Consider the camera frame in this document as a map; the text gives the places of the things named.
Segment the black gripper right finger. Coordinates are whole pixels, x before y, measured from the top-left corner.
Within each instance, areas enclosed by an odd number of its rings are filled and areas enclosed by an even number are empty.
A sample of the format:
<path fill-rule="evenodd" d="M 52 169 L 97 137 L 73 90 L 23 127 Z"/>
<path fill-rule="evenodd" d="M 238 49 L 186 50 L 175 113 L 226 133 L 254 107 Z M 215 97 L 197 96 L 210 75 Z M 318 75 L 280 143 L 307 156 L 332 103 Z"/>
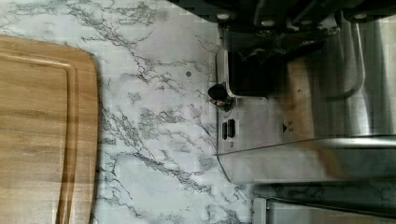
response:
<path fill-rule="evenodd" d="M 353 8 L 343 10 L 344 18 L 352 23 L 381 20 L 396 14 L 396 0 L 363 0 Z"/>

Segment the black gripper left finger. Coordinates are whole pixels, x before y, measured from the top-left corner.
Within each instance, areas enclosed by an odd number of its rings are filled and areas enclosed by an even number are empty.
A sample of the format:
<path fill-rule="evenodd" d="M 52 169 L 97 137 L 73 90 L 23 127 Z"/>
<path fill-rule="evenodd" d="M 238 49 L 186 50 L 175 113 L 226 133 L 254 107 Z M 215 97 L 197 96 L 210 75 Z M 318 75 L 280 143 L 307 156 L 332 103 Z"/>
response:
<path fill-rule="evenodd" d="M 337 0 L 251 0 L 249 20 L 264 38 L 251 54 L 267 59 L 318 45 L 337 26 L 338 7 Z"/>

